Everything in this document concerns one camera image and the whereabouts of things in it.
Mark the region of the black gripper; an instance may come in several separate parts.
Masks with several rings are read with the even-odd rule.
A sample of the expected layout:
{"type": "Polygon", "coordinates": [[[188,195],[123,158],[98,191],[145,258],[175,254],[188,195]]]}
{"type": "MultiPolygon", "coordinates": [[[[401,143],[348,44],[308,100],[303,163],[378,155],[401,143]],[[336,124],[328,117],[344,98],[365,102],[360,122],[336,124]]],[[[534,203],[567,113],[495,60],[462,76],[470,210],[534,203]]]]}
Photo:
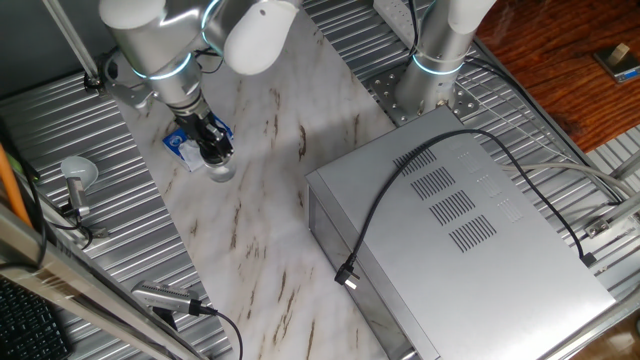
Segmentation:
{"type": "Polygon", "coordinates": [[[185,134],[199,145],[200,155],[208,165],[218,163],[234,153],[231,137],[224,127],[213,123],[213,113],[204,99],[197,99],[184,107],[172,107],[175,122],[185,134]]]}

